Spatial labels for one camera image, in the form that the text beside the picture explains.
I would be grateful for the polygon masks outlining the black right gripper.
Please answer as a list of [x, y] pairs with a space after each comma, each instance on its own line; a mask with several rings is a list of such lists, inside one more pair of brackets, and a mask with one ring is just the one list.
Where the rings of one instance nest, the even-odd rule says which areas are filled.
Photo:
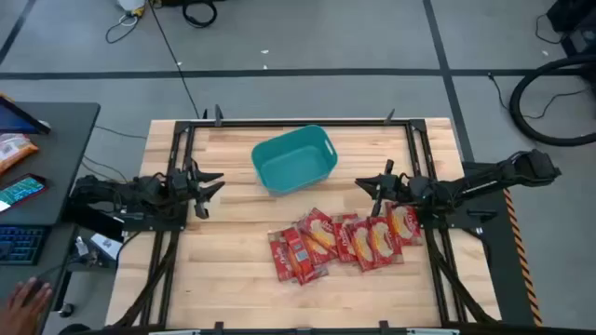
[[388, 159], [382, 174], [370, 178], [356, 178], [355, 183], [362, 188], [373, 200], [371, 216], [378, 217], [383, 203], [389, 201], [396, 206], [414, 203], [413, 194], [408, 182], [410, 176], [404, 172], [399, 175], [392, 173], [394, 161]]

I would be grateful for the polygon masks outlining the orange snack bag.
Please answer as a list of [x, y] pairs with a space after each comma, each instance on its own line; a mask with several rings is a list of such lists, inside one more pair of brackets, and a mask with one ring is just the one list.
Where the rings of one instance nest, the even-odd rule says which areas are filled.
[[0, 134], [0, 175], [38, 151], [38, 147], [23, 134]]

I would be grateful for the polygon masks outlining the black equipment case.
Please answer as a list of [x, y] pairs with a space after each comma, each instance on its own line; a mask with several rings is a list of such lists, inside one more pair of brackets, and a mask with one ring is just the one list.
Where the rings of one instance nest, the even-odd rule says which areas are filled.
[[568, 57], [596, 55], [596, 0], [556, 0], [546, 15]]

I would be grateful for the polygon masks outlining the orange black hazard tape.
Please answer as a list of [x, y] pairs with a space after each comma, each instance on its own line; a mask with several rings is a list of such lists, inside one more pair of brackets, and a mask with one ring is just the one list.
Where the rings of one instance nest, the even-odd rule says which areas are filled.
[[520, 226], [517, 221], [517, 216], [515, 212], [515, 208], [513, 207], [513, 201], [511, 197], [511, 193], [509, 189], [505, 189], [503, 191], [505, 203], [507, 206], [507, 213], [508, 213], [508, 220], [511, 225], [511, 230], [513, 233], [513, 240], [515, 243], [515, 249], [518, 254], [518, 259], [521, 265], [521, 275], [523, 278], [523, 282], [525, 285], [525, 289], [527, 291], [527, 296], [529, 299], [530, 311], [532, 314], [532, 318], [534, 324], [538, 327], [543, 326], [543, 320], [540, 315], [540, 310], [538, 306], [537, 297], [535, 295], [535, 287], [533, 283], [533, 279], [530, 274], [529, 264], [526, 259], [525, 248], [522, 241], [521, 230]]

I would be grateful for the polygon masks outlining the black aluminium table frame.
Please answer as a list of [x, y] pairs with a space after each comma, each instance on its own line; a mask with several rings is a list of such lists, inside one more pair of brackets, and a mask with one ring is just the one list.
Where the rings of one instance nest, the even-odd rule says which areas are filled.
[[471, 313], [448, 285], [435, 288], [427, 248], [407, 247], [404, 263], [370, 272], [333, 261], [326, 276], [305, 285], [279, 281], [267, 241], [312, 208], [334, 215], [366, 216], [373, 202], [356, 184], [376, 175], [387, 160], [396, 173], [434, 173], [446, 180], [463, 170], [451, 124], [381, 119], [323, 119], [330, 150], [338, 157], [331, 176], [299, 192], [272, 196], [260, 183], [251, 151], [303, 125], [302, 119], [227, 119], [198, 122], [194, 138], [184, 121], [155, 120], [144, 147], [141, 171], [163, 171], [185, 154], [200, 169], [219, 172], [223, 188], [208, 205], [206, 220], [189, 214], [180, 233], [173, 272], [158, 285], [144, 317], [170, 328], [370, 328], [436, 327], [442, 321], [470, 320]]

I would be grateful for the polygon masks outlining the smartphone with lit screen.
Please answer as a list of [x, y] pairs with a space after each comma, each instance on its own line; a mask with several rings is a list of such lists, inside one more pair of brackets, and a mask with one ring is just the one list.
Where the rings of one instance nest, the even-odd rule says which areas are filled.
[[26, 202], [46, 189], [47, 180], [34, 174], [23, 175], [5, 186], [0, 186], [0, 213]]

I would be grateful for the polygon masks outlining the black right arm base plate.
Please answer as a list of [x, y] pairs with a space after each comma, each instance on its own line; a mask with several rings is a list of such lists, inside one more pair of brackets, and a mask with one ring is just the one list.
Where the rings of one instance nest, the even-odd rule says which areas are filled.
[[462, 207], [463, 229], [484, 246], [501, 320], [510, 325], [535, 326], [508, 220], [504, 190], [467, 201]]

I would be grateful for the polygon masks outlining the black desk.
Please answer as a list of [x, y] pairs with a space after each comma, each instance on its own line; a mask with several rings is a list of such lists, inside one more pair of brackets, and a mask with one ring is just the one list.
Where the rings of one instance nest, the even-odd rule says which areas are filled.
[[47, 179], [43, 193], [0, 213], [0, 227], [44, 226], [49, 229], [41, 256], [35, 265], [0, 264], [0, 309], [19, 282], [39, 276], [53, 290], [49, 306], [38, 317], [35, 335], [41, 335], [49, 313], [56, 304], [64, 277], [64, 264], [74, 247], [77, 226], [62, 219], [62, 212], [86, 151], [101, 106], [96, 102], [19, 102], [24, 112], [46, 121], [47, 135], [33, 135], [39, 151], [0, 176], [4, 186], [25, 174]]

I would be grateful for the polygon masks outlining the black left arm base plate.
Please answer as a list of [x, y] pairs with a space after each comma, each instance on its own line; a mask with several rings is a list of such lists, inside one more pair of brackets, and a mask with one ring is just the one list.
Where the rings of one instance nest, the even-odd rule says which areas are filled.
[[179, 205], [165, 214], [151, 214], [139, 208], [98, 209], [69, 200], [62, 218], [95, 233], [122, 240], [124, 232], [180, 232], [186, 225], [187, 209], [187, 205]]

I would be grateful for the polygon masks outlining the person's hand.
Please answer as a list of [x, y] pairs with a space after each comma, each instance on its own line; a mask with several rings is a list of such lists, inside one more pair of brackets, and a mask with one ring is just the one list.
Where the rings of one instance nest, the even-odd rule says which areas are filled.
[[35, 335], [51, 295], [51, 286], [35, 277], [19, 282], [0, 309], [0, 335]]

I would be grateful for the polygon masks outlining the small white box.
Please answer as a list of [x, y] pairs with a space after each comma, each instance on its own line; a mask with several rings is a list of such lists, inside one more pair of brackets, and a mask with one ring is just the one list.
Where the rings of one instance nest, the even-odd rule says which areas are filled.
[[122, 242], [118, 242], [102, 234], [94, 234], [90, 238], [90, 241], [100, 250], [102, 254], [106, 255], [113, 261], [117, 260], [119, 252], [123, 246]]

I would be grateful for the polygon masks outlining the laptop screen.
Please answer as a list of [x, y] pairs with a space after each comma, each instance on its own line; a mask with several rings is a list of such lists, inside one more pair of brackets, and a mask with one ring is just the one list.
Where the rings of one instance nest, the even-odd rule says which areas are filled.
[[24, 112], [11, 100], [0, 96], [0, 133], [49, 134], [49, 125]]

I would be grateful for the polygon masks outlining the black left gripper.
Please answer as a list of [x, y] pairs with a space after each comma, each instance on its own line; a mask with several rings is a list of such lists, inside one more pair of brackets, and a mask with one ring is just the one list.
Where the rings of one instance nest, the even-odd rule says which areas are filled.
[[206, 187], [201, 187], [201, 183], [215, 181], [223, 176], [223, 173], [203, 172], [198, 168], [198, 163], [193, 158], [185, 158], [183, 167], [187, 177], [187, 187], [184, 193], [175, 193], [169, 188], [169, 176], [166, 180], [167, 195], [169, 203], [167, 204], [167, 218], [176, 220], [182, 216], [182, 207], [187, 205], [190, 200], [194, 200], [195, 214], [200, 219], [207, 219], [209, 211], [206, 209], [206, 202], [209, 202], [215, 194], [224, 187], [224, 181], [218, 181]]

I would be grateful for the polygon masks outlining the teal plastic basket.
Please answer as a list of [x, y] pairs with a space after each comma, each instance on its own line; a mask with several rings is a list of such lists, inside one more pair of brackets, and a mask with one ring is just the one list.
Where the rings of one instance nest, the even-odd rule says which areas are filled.
[[279, 196], [326, 180], [338, 153], [323, 127], [309, 125], [258, 143], [251, 162], [264, 188]]

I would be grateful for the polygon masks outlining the backlit computer keyboard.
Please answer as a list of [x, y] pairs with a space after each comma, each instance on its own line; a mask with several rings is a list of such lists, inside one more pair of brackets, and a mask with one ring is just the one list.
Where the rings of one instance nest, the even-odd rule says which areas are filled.
[[49, 234], [46, 226], [0, 225], [0, 265], [36, 265]]

